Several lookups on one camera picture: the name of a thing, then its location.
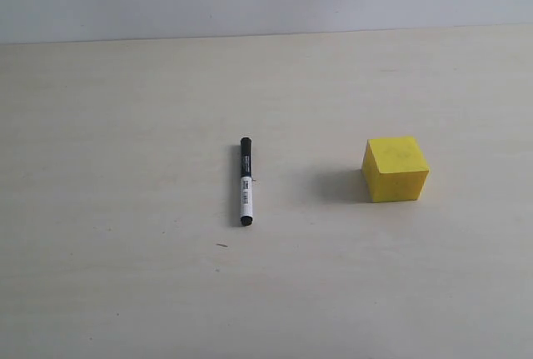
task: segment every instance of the marker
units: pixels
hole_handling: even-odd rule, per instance
[[[244,137],[241,139],[241,224],[250,226],[252,221],[252,140]]]

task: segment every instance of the cube side face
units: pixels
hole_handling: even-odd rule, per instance
[[[361,171],[365,177],[366,185],[368,186],[368,191],[370,192],[372,201],[375,202],[374,197],[378,193],[380,174],[377,169],[376,159],[372,153],[370,142],[366,144],[365,156],[363,158]]]
[[[368,144],[381,174],[429,171],[414,137],[375,138]]]
[[[381,174],[373,202],[415,201],[420,197],[428,170]]]

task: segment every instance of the yellow cube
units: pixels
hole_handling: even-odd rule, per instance
[[[418,199],[430,168],[414,137],[375,138],[362,166],[373,202]]]

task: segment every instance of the table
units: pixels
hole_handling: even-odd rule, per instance
[[[531,69],[527,25],[0,47],[1,356],[533,357]],[[369,203],[401,135],[421,200]]]

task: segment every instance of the table surface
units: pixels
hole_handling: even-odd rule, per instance
[[[533,26],[0,47],[0,356],[533,357],[532,69]],[[369,203],[402,135],[425,191]]]

